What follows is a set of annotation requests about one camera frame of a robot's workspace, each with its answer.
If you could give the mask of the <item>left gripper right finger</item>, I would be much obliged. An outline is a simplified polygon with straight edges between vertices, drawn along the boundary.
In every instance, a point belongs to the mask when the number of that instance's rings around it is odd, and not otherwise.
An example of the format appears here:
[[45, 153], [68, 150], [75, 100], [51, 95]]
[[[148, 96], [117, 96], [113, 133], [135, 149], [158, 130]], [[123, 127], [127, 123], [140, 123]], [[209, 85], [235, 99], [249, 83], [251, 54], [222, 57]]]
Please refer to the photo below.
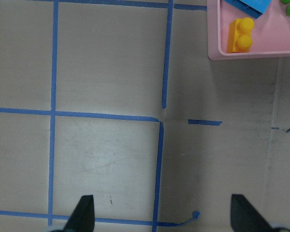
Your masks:
[[243, 194], [232, 194], [230, 224], [234, 232], [290, 232], [286, 227], [271, 226]]

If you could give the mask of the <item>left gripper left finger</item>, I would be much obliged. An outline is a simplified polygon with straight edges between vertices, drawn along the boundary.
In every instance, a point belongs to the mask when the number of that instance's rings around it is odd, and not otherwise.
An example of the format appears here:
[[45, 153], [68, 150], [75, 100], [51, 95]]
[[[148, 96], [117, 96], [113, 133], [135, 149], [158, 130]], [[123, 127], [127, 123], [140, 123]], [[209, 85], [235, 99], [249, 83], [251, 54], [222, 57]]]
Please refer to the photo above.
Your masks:
[[93, 232], [95, 228], [95, 210], [93, 195], [84, 195], [65, 224], [52, 225], [45, 232]]

